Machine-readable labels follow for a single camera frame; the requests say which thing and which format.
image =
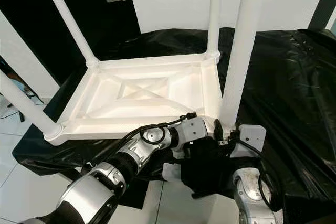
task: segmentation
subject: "floor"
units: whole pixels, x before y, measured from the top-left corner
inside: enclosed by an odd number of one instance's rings
[[[0,118],[17,111],[7,108],[8,104],[0,95]],[[18,113],[0,119],[0,224],[47,215],[69,184],[58,174],[40,177],[12,157],[13,148],[30,125],[28,119],[21,123]],[[223,196],[193,200],[191,190],[183,184],[154,181],[149,184],[142,210],[118,206],[109,223],[235,224],[238,208]]]

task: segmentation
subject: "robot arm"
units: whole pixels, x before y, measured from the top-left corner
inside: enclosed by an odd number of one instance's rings
[[[207,137],[205,123],[202,118],[196,117],[195,113],[189,113],[171,123],[138,128],[123,138],[120,149],[113,156],[73,182],[62,195],[53,213],[27,220],[23,224],[106,224],[128,184],[146,165],[154,152],[165,148],[179,151],[185,143],[205,137]],[[246,149],[236,147],[233,155],[239,156],[242,152],[246,152]],[[270,222],[256,223],[275,224],[274,219],[271,219],[272,211],[254,191],[258,190],[255,179],[258,181],[259,174],[256,172],[259,171],[254,169],[253,176],[251,171],[239,169],[234,173],[233,180],[237,188],[235,200],[240,211],[239,221],[253,223],[255,217],[267,214],[266,219]]]

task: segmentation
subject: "black tarp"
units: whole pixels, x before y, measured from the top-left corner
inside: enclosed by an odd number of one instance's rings
[[[223,91],[234,29],[222,28],[218,74]],[[204,52],[207,32],[168,29],[111,44],[102,60]],[[77,69],[45,112],[55,121],[81,79]],[[336,39],[328,31],[264,31],[256,35],[237,124],[267,130],[263,153],[283,184],[285,223],[305,223],[336,211]],[[103,161],[118,141],[81,140],[52,146],[30,127],[13,150],[19,163],[39,175]],[[160,179],[171,155],[155,155],[142,179]]]

